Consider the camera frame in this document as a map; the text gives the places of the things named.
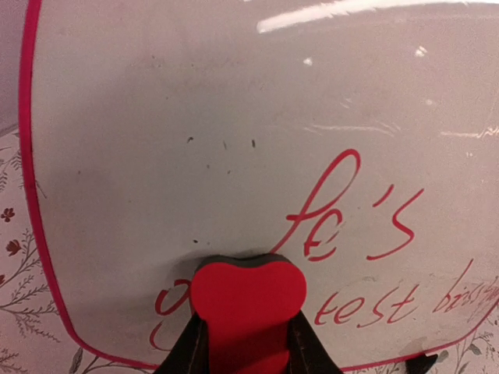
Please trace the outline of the pink framed whiteboard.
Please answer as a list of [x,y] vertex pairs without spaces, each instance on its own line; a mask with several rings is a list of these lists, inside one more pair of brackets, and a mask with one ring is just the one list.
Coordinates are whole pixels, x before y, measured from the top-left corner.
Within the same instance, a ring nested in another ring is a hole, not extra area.
[[495,1],[32,1],[27,205],[79,345],[158,365],[211,255],[272,252],[346,370],[498,303]]

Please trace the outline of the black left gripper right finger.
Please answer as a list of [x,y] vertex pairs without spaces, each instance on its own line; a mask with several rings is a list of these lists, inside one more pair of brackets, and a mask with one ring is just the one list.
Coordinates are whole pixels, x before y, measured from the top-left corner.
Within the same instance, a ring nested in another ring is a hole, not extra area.
[[289,374],[342,374],[315,334],[303,312],[288,323]]

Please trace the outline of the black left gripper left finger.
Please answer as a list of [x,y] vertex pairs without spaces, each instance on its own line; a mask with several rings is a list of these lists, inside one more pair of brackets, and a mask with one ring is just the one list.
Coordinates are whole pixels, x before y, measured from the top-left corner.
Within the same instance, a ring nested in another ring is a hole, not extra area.
[[208,374],[207,324],[194,313],[166,359],[154,374]]

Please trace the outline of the red whiteboard eraser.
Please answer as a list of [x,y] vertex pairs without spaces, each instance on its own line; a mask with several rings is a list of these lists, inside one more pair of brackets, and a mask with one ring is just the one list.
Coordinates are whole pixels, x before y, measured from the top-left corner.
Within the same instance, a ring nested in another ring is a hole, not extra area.
[[193,276],[190,299],[207,324],[210,372],[286,372],[288,324],[306,292],[302,271],[281,255],[205,259]]

